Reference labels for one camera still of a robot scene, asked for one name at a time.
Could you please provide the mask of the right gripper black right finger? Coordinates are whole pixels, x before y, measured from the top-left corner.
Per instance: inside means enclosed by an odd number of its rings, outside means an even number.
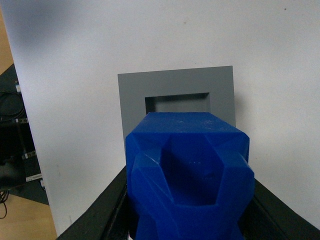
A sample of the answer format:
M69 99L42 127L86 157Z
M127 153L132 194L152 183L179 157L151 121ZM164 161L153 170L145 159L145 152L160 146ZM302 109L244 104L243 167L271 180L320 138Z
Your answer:
M320 230L255 181L254 196L238 222L245 240L318 240Z

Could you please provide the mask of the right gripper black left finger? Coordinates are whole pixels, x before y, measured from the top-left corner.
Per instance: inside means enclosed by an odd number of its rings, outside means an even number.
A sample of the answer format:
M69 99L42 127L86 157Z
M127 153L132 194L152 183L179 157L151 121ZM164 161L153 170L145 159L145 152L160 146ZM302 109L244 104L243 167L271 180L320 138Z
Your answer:
M124 167L59 240L128 240L129 199Z

